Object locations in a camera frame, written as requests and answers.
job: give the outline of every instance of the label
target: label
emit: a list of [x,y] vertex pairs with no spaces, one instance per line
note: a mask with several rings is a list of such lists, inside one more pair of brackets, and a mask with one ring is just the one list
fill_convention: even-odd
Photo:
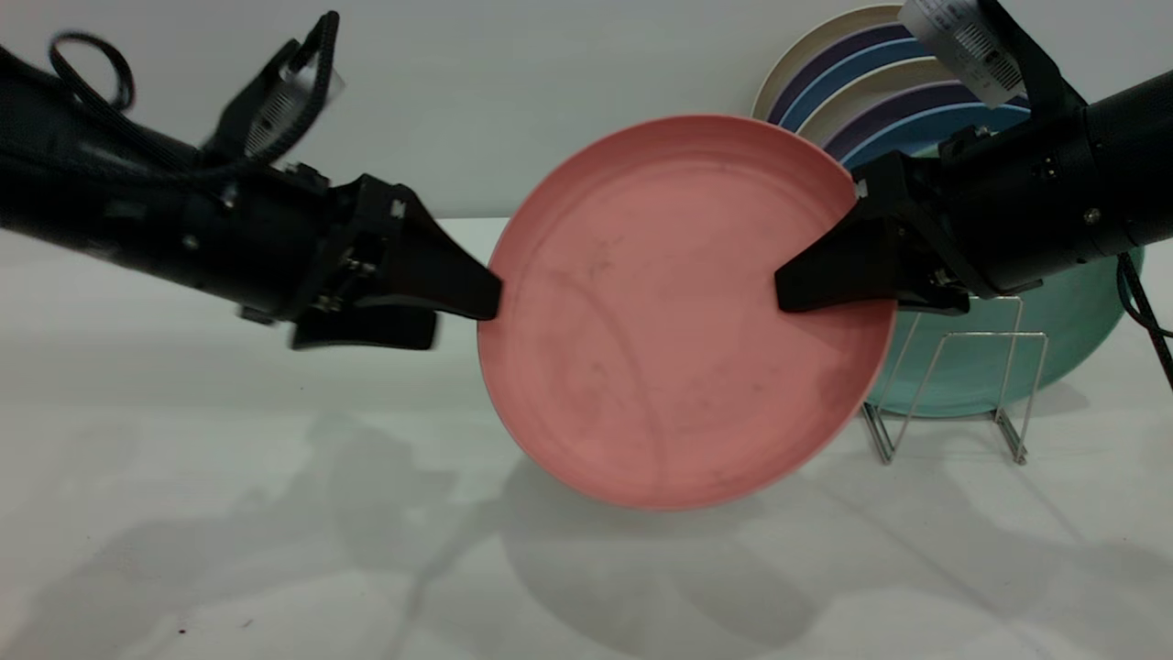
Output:
[[908,0],[900,20],[986,106],[1025,91],[1018,62],[986,27],[977,0]]

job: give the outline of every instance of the purple plate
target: purple plate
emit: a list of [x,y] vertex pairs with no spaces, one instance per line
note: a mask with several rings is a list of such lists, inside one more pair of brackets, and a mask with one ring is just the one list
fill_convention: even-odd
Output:
[[[863,143],[876,132],[897,121],[917,113],[951,106],[955,103],[977,103],[977,96],[960,82],[934,82],[914,87],[907,91],[884,98],[843,123],[829,140],[823,150],[836,161]],[[1011,98],[1008,106],[1030,108],[1022,96]]]
[[778,94],[778,98],[774,100],[773,107],[769,109],[769,116],[766,121],[778,125],[778,122],[782,120],[782,115],[785,115],[786,110],[789,109],[791,103],[799,97],[799,94],[801,94],[804,89],[818,80],[818,77],[826,73],[830,67],[838,64],[855,53],[863,50],[865,48],[870,48],[872,46],[876,46],[877,43],[883,43],[886,41],[908,39],[910,36],[913,35],[904,28],[903,25],[884,23],[861,29],[854,34],[848,34],[830,46],[827,46],[821,53],[811,57],[809,62],[802,64],[799,73],[794,74],[794,77],[792,77],[791,81],[782,87],[782,90]]

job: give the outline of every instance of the metal bracket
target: metal bracket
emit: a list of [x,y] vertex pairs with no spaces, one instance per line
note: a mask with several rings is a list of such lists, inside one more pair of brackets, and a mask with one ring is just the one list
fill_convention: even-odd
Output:
[[[883,422],[883,407],[888,401],[888,394],[891,390],[891,385],[896,380],[896,375],[900,373],[900,368],[904,362],[904,355],[908,353],[908,347],[913,342],[913,336],[916,334],[916,328],[921,322],[921,313],[916,314],[913,319],[913,326],[908,329],[908,338],[904,340],[903,347],[901,347],[900,355],[896,358],[896,365],[888,376],[888,381],[884,383],[883,394],[880,396],[880,402],[877,406],[872,406],[870,403],[863,404],[863,420],[867,422],[868,433],[872,436],[872,441],[875,444],[876,453],[880,455],[880,461],[884,465],[890,465],[893,460],[896,457],[896,450],[900,448],[901,441],[904,438],[904,434],[908,431],[908,423],[911,422],[913,417],[916,415],[916,408],[920,406],[921,395],[924,394],[924,388],[928,386],[929,381],[933,379],[933,373],[936,370],[937,361],[941,359],[941,353],[944,351],[945,345],[956,338],[972,338],[972,339],[985,339],[985,338],[1009,338],[1010,339],[1010,352],[1006,355],[1006,368],[1002,376],[1002,390],[998,394],[998,407],[990,413],[990,420],[997,426],[998,431],[1002,433],[1003,440],[1006,442],[1006,447],[1010,448],[1010,455],[1015,463],[1018,465],[1026,464],[1026,430],[1030,426],[1031,414],[1035,409],[1035,397],[1038,395],[1038,385],[1043,377],[1043,366],[1046,365],[1046,352],[1050,348],[1051,340],[1047,338],[1046,333],[1023,333],[1019,327],[1022,326],[1023,318],[1023,299],[1018,295],[1002,295],[992,298],[996,300],[1008,300],[1016,304],[1015,324],[1013,328],[1009,332],[967,332],[967,333],[947,333],[942,335],[941,341],[937,343],[937,351],[933,354],[933,361],[929,363],[928,370],[924,373],[924,379],[921,380],[920,387],[916,389],[916,395],[913,397],[913,406],[909,408],[908,414],[904,415],[903,423],[900,427],[900,434],[896,435],[896,440],[893,441],[888,434],[888,429]],[[1035,372],[1035,385],[1031,389],[1030,400],[1026,402],[1026,414],[1023,420],[1022,431],[1017,430],[1013,423],[1010,421],[1010,415],[1005,409],[1006,400],[1006,387],[1010,385],[1010,372],[1013,368],[1015,353],[1018,348],[1018,340],[1039,340],[1043,342],[1043,351],[1038,358],[1038,368]]]

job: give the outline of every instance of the pink plate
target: pink plate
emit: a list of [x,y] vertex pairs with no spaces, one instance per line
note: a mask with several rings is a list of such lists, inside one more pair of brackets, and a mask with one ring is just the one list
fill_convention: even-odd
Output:
[[859,409],[891,339],[891,301],[778,309],[774,270],[854,203],[835,161],[750,118],[651,121],[572,156],[490,263],[504,293],[477,339],[506,428],[622,506],[707,506],[793,472]]

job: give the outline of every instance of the robotic arm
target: robotic arm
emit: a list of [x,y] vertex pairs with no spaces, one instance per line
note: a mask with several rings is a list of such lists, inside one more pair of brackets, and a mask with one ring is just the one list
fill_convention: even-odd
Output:
[[1121,302],[1148,329],[1173,387],[1173,334],[1128,256],[1173,236],[1173,72],[1089,106],[997,0],[977,7],[1021,69],[1030,120],[998,135],[969,127],[938,157],[894,151],[855,168],[852,211],[775,272],[779,306],[894,298],[960,314],[971,293],[1016,294],[1118,256]]
[[[1127,250],[1173,234],[1173,72],[1089,106],[996,0],[977,0],[1021,68],[1031,118],[999,135],[970,127],[940,157],[891,152],[856,168],[859,202],[775,273],[779,306],[802,312],[894,298],[964,313],[994,297],[1119,254],[1128,312],[1173,358]],[[368,175],[331,186],[304,164],[273,169],[341,82],[338,14],[289,42],[191,147],[122,111],[134,80],[121,54],[59,35],[57,75],[0,48],[2,225],[291,321],[294,349],[430,348],[436,312],[493,318],[501,281],[436,225],[415,193]],[[84,41],[110,59],[103,100],[61,57]],[[1135,297],[1139,308],[1133,308]]]
[[[369,175],[330,182],[304,164],[269,166],[337,93],[338,14],[289,42],[224,110],[202,148],[122,111],[134,79],[113,46],[65,33],[57,75],[0,48],[0,220],[296,325],[292,348],[428,349],[436,312],[493,318],[501,281],[453,241],[416,195]],[[57,52],[84,41],[114,64],[103,100]]]

